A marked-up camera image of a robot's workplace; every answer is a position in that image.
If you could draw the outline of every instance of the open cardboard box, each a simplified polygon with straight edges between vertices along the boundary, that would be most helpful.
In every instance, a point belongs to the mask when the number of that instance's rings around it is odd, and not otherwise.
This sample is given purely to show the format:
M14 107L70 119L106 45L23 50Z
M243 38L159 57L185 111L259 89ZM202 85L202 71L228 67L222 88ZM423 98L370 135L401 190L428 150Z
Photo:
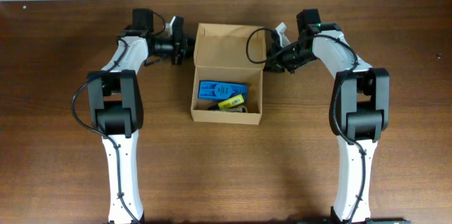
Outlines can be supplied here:
M200 23L194 50L195 78L191 99L191 116L195 122L259 124L262 117L262 80L264 64L252 64L246 57L246 40L258 26ZM249 56L254 61L266 58L264 31L249 42ZM200 81L242 83L248 86L244 105L248 113L208 111L218 103L198 99Z

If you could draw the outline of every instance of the black cable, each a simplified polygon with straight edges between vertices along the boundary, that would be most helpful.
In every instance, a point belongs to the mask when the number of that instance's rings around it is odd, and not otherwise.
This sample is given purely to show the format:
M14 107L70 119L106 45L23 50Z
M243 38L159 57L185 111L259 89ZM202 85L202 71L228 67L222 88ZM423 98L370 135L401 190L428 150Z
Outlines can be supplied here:
M76 111L76 101L78 96L80 95L80 93L82 92L83 89L85 89L90 83L92 83L94 80L102 77L103 75L109 73L110 71L112 71L113 69L115 69L118 65L119 62L121 61L121 59L124 57L124 55L127 53L127 49L129 48L129 45L127 44L127 42L121 38L118 39L118 41L122 42L124 44L124 50L122 51L121 55L119 56L119 58L116 61L113 61L113 66L109 69L107 69L106 71L103 71L99 74L97 74L96 76L93 76L92 78L89 78L77 91L76 93L73 95L72 97L72 102L71 102L71 111L72 111L72 115L75 118L75 120L84 128L86 128L87 130L90 130L92 132L95 132L99 135L101 135L104 139L108 139L108 141L110 141L113 145L113 148L116 152L116 163L117 163L117 179L118 179L118 199L121 201L122 207L124 208L124 210L126 210L126 212L132 217L133 221L135 223L140 223L140 221L132 214L132 212L130 212L129 208L127 208L126 203L124 202L124 199L122 198L124 196L124 193L122 192L121 189L121 162L119 159L119 147L121 147L121 145L118 145L113 138L109 137L108 135L106 135L106 133L92 128L91 126L88 126L87 124L85 124L84 122L82 122L82 120L80 120L80 118L77 115L77 111Z
M250 36L248 37L248 40L246 41L246 57L248 58L248 60L249 60L251 63L254 63L254 64L262 64L262 63L266 63L266 62L267 62L267 59L265 59L265 60L263 60L263 61L253 61L253 60L251 59L251 57L249 56L249 53L248 53L249 41L251 40L251 38L253 37L253 35L254 35L255 33L257 33L258 31L260 31L260 30L267 30L267 31L269 31L269 32L271 32L271 33L273 33L273 34L277 34L277 33L276 33L276 30L272 30L272 29L270 29L270 28L265 28L265 27L259 28L259 29L253 31L253 32L250 34Z
M333 98L333 114L334 114L333 115L333 121L334 121L334 126L336 127L336 130L339 131L339 135L342 136L342 138L345 141L347 141L348 144L355 145L356 147L358 147L359 153L361 154L361 161L362 161L361 186L359 188L359 193L357 195L357 200L355 202L355 206L353 207L353 210L352 210L352 213L350 215L350 218L348 219L348 223L352 223L352 219L355 216L356 210L358 209L359 202L362 201L362 194L364 193L364 186L366 184L366 157L365 157L366 156L366 151L363 149L363 147L361 146L360 143L358 143L356 140L353 140L353 139L349 138L348 136L346 136L342 132L342 130L339 127L338 119L336 118L335 114L336 114L336 105L337 105L340 89L342 88L342 85L344 84L344 82L347 79L347 77L350 74L352 74L353 71L358 66L358 56L357 56L356 52L349 45L347 45L343 41L341 41L339 38L331 37L330 35L318 34L318 35L314 35L314 36L311 36L311 37L306 37L306 38L304 38L302 40L298 40L296 42L291 43L288 46L283 47L281 50L276 52L273 56L267 58L267 60L276 59L280 54L282 54L283 52L285 52L285 51L287 51L289 49L292 49L295 45L303 45L305 42L307 42L309 40L313 40L316 37L324 37L324 38L328 38L330 40L334 40L339 45L342 45L344 48L349 50L352 53L352 56L353 56L353 59L354 59L352 67L347 70L347 73L345 74L344 78L340 81L339 86L338 86L338 90L335 92L335 95L334 95L334 98ZM246 45L246 55L248 56L248 43Z
M156 16L158 16L160 19L162 19L162 23L163 23L163 29L162 29L160 32L154 34L155 36L158 36L158 35L162 34L162 33L167 29L167 22L165 21L165 19L163 18L163 16L161 16L159 13L156 13L156 12L154 12L154 11L153 11L153 13L154 13Z

